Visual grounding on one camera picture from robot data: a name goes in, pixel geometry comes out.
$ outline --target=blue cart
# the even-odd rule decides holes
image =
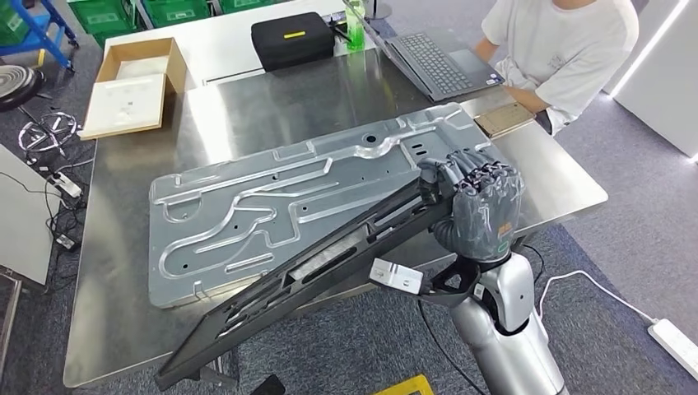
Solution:
[[[46,11],[49,12],[48,14],[32,16],[26,8],[22,6],[21,0],[10,0],[17,14],[29,26],[29,33],[27,33],[24,41],[19,44],[0,46],[0,56],[46,49],[58,60],[61,66],[71,72],[75,72],[72,62],[61,53],[60,49],[63,35],[66,35],[70,45],[78,48],[79,45],[75,40],[75,33],[72,32],[70,27],[66,24],[66,21],[58,14],[58,11],[54,5],[51,4],[50,0],[40,1],[44,8],[46,8]],[[58,26],[56,36],[53,38],[49,37],[48,34],[49,26],[51,26],[52,23]]]

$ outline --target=black box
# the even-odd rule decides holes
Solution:
[[[267,72],[334,55],[334,35],[317,12],[255,23],[252,45]]]

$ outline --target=cardboard box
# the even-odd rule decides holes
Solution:
[[[160,128],[165,95],[183,93],[186,76],[175,39],[109,47],[78,135],[88,140]]]

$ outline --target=black metal frame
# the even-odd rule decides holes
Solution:
[[[453,199],[425,204],[419,199],[418,180],[206,313],[156,374],[158,388],[164,391],[182,379],[201,379],[200,370],[210,361],[450,215]],[[291,275],[310,261],[320,264],[300,279]]]

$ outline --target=grooved metal plate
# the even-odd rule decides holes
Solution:
[[[451,103],[155,179],[150,300],[249,284],[416,178],[421,158],[490,144]]]

